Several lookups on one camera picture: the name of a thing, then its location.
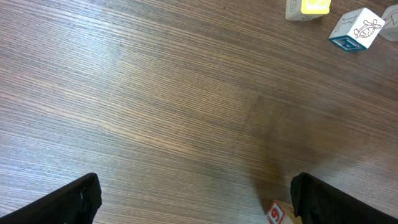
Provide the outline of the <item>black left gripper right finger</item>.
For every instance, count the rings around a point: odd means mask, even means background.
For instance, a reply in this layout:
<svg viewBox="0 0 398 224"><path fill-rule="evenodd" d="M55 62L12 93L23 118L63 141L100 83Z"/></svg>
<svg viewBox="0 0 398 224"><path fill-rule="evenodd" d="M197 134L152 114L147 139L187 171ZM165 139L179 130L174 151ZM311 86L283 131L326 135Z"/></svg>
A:
<svg viewBox="0 0 398 224"><path fill-rule="evenodd" d="M303 224L397 224L397 218L306 172L293 177L290 196Z"/></svg>

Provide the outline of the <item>red letter I block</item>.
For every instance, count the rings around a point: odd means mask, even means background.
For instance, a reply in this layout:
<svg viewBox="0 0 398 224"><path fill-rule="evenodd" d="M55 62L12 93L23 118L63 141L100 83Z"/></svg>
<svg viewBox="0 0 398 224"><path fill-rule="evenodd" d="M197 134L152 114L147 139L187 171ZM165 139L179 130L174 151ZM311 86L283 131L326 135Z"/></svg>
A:
<svg viewBox="0 0 398 224"><path fill-rule="evenodd" d="M385 24L379 35L392 42L397 42L397 21L398 21L398 8L397 5L389 6L382 15Z"/></svg>

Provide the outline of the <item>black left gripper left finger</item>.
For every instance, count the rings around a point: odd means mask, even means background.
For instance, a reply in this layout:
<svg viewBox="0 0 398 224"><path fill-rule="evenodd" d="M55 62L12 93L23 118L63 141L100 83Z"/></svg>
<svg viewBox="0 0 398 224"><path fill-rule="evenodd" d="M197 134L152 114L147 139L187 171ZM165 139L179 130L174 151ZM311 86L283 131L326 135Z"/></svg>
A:
<svg viewBox="0 0 398 224"><path fill-rule="evenodd" d="M102 205L97 174L88 173L48 195L1 217L1 224L92 224Z"/></svg>

